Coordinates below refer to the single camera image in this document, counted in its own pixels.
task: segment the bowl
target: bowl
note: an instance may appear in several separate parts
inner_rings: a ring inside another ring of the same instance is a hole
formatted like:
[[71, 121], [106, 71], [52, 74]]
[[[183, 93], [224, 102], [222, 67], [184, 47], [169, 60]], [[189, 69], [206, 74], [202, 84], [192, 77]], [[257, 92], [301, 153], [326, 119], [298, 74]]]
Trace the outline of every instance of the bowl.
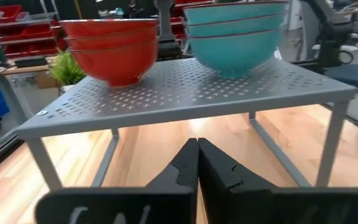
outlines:
[[189, 35], [202, 37], [210, 35], [243, 34], [258, 30], [277, 29], [284, 19], [284, 13], [268, 16], [258, 16], [245, 19], [237, 19], [225, 22], [210, 22], [206, 24], [186, 26]]
[[273, 56], [281, 36], [282, 30], [274, 29], [188, 39], [202, 65], [222, 71], [223, 77], [241, 77]]
[[150, 42], [156, 38], [158, 26], [129, 32], [121, 32], [96, 37], [74, 37], [65, 40], [72, 50], [102, 50], [140, 42]]
[[60, 21], [60, 25], [69, 38], [94, 37], [155, 27], [158, 19], [82, 19]]
[[232, 21], [284, 12], [287, 1], [235, 2], [184, 8], [187, 24]]
[[110, 86], [128, 86], [140, 81], [157, 59], [158, 39], [104, 50], [70, 50], [89, 76]]

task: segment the shelf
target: shelf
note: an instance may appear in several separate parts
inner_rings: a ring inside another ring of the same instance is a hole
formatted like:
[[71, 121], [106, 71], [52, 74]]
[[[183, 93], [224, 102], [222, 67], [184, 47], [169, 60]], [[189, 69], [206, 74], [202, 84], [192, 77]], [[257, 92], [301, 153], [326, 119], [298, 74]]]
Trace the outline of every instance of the shelf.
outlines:
[[195, 58], [157, 62], [138, 84], [84, 78], [17, 129], [23, 139], [347, 101], [356, 88], [277, 59], [220, 78]]
[[28, 57], [17, 57], [17, 58], [12, 58], [10, 60], [12, 61], [17, 61], [17, 60], [32, 60], [32, 59], [40, 59], [40, 58], [44, 58], [44, 57], [50, 57], [50, 56], [55, 56], [56, 54], [48, 54], [48, 55], [36, 55], [36, 56], [28, 56]]
[[195, 5], [202, 5], [213, 3], [213, 1], [202, 1], [202, 2], [191, 2], [191, 3], [183, 3], [183, 4], [176, 4], [175, 7], [186, 7], [186, 6], [195, 6]]
[[39, 19], [53, 19], [53, 16], [57, 15], [56, 12], [48, 12], [48, 13], [40, 13], [40, 14], [33, 14], [30, 15], [30, 17], [34, 20], [39, 20]]
[[0, 27], [7, 26], [18, 26], [18, 25], [27, 25], [27, 24], [45, 24], [49, 23], [51, 19], [38, 19], [38, 20], [30, 20], [30, 21], [20, 21], [20, 22], [7, 22], [0, 24]]
[[54, 37], [43, 37], [43, 38], [34, 38], [34, 39], [23, 39], [23, 40], [12, 40], [12, 41], [5, 41], [0, 42], [0, 44], [20, 44], [20, 43], [28, 43], [28, 42], [36, 42], [36, 41], [43, 41], [43, 40], [53, 40]]

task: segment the shelf leg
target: shelf leg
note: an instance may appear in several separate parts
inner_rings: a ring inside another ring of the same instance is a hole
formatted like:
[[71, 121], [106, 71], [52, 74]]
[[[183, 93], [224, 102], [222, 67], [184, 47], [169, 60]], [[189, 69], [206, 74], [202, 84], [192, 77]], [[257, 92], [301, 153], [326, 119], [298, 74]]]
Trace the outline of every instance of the shelf leg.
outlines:
[[111, 159], [114, 155], [114, 151], [116, 150], [118, 140], [119, 140], [119, 132], [118, 129], [112, 129], [112, 139], [111, 142], [104, 153], [102, 162], [100, 163], [99, 169], [93, 179], [92, 187], [101, 187], [104, 177], [106, 176], [107, 169], [109, 168]]
[[323, 155], [321, 156], [320, 167], [318, 169], [316, 181], [317, 187], [328, 186], [348, 106], [349, 101], [334, 103], [327, 130], [326, 142], [324, 144]]
[[41, 171], [42, 177], [46, 181], [49, 190], [58, 190], [63, 188], [53, 162], [40, 138], [26, 140], [30, 152]]
[[256, 120], [256, 112], [249, 113], [249, 123], [254, 127], [255, 131], [264, 140], [266, 145], [272, 150], [277, 159], [283, 164], [284, 168], [290, 173], [297, 184], [300, 187], [311, 187], [310, 183], [306, 180], [303, 174], [296, 168], [290, 158], [280, 149], [272, 137], [266, 132], [266, 130]]

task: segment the red storage bin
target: red storage bin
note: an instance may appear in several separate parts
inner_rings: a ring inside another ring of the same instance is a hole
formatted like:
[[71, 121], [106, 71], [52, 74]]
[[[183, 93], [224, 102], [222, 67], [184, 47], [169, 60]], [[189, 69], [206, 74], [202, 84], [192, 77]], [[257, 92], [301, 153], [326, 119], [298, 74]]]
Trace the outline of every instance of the red storage bin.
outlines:
[[28, 57], [30, 56], [30, 44], [12, 44], [5, 47], [7, 58]]
[[182, 26], [182, 21], [180, 17], [171, 18], [171, 26]]
[[183, 26], [172, 26], [172, 34], [185, 34], [185, 28]]
[[34, 43], [32, 44], [29, 52], [31, 56], [50, 55], [56, 54], [58, 52], [57, 48], [60, 50], [65, 50], [67, 48], [66, 42], [63, 39], [60, 39], [57, 46], [54, 40]]
[[22, 40], [24, 27], [0, 28], [0, 42]]
[[15, 22], [18, 13], [22, 12], [23, 8], [20, 5], [1, 6], [0, 11], [4, 14], [0, 18], [0, 23]]
[[176, 41], [182, 41], [186, 39], [186, 35], [185, 34], [175, 34], [175, 40]]
[[[58, 22], [53, 20], [51, 22], [52, 26], [57, 26]], [[50, 29], [50, 24], [36, 24], [29, 25], [23, 31], [23, 38], [25, 39], [35, 39], [35, 38], [44, 38], [44, 37], [58, 37], [60, 32], [59, 28]]]

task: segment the storage rack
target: storage rack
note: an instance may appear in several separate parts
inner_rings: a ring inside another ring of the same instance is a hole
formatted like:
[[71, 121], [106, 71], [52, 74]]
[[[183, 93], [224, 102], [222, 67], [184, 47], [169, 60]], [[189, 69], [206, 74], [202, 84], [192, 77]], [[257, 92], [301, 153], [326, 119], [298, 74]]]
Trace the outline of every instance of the storage rack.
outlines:
[[339, 135], [356, 88], [278, 59], [271, 59], [244, 78], [219, 78], [219, 72], [195, 58], [156, 62], [142, 81], [109, 88], [86, 77], [70, 91], [17, 129], [50, 190], [63, 187], [42, 137], [110, 129], [113, 139], [94, 178], [103, 182], [119, 140], [118, 128], [249, 113], [250, 124], [299, 186], [311, 184], [256, 119], [256, 112], [334, 102], [316, 186], [328, 185]]
[[[6, 23], [0, 23], [0, 28], [2, 27], [14, 27], [14, 26], [26, 26], [26, 25], [36, 25], [36, 24], [49, 24], [49, 29], [52, 30], [53, 28], [59, 28], [59, 26], [53, 26], [52, 21], [53, 17], [56, 16], [59, 20], [59, 15], [57, 11], [57, 7], [55, 4], [55, 0], [51, 0], [53, 10], [54, 12], [48, 12], [44, 0], [40, 0], [42, 9], [44, 13], [41, 14], [33, 14], [29, 15], [31, 20], [28, 21], [16, 21], [16, 22], [6, 22]], [[56, 45], [58, 45], [58, 42], [55, 38], [55, 36], [51, 37], [43, 37], [43, 38], [33, 38], [33, 39], [22, 39], [22, 40], [10, 40], [10, 41], [4, 41], [0, 42], [1, 45], [12, 45], [12, 44], [20, 44], [20, 43], [28, 43], [28, 42], [42, 42], [42, 41], [55, 41]], [[37, 58], [43, 58], [44, 55], [36, 55], [36, 56], [26, 56], [25, 59], [37, 59]], [[13, 60], [22, 60], [23, 57], [15, 57]]]

